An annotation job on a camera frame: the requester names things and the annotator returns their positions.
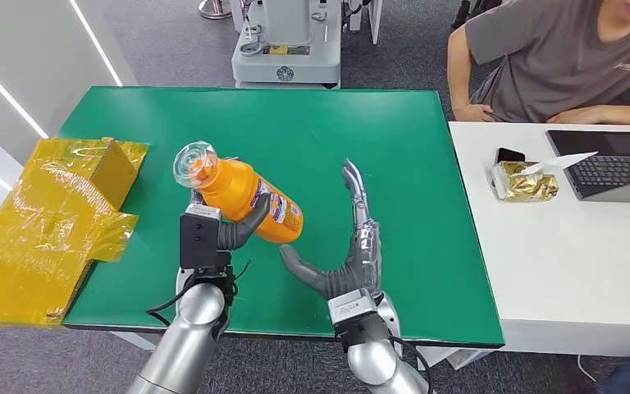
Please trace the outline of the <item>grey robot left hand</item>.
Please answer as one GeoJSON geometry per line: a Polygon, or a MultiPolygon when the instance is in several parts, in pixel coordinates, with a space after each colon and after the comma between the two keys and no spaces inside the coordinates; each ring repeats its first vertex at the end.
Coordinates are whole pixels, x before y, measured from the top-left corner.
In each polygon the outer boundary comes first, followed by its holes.
{"type": "Polygon", "coordinates": [[[217,249],[232,251],[241,248],[268,216],[271,197],[271,193],[259,195],[255,207],[238,222],[220,222],[217,249]]]}

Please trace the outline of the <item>person's left hand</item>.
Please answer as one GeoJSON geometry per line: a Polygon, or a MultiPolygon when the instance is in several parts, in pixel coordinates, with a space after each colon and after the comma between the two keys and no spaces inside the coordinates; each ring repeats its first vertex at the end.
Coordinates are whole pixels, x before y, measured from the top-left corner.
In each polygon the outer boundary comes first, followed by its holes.
{"type": "Polygon", "coordinates": [[[546,120],[546,123],[581,125],[601,124],[606,121],[606,111],[607,107],[605,105],[574,108],[550,117],[546,120]]]}

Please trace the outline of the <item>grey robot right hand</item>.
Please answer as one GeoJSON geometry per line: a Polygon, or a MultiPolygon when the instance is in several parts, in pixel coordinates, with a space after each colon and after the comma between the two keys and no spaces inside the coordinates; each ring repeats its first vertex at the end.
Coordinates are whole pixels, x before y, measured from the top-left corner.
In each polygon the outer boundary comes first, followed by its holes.
{"type": "Polygon", "coordinates": [[[290,245],[281,245],[281,259],[286,269],[311,287],[325,300],[365,289],[373,298],[381,296],[381,240],[379,224],[370,214],[368,197],[359,169],[344,160],[342,177],[351,198],[353,232],[348,254],[337,269],[321,270],[299,257],[290,245]]]}

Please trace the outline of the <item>person's right hand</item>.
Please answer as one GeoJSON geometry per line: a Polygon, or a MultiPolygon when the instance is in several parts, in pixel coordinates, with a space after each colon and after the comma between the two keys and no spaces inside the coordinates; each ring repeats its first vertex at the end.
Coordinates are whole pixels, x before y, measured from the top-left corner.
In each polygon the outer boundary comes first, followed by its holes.
{"type": "Polygon", "coordinates": [[[456,121],[466,122],[494,122],[493,109],[484,104],[467,104],[452,107],[452,113],[456,121]]]}

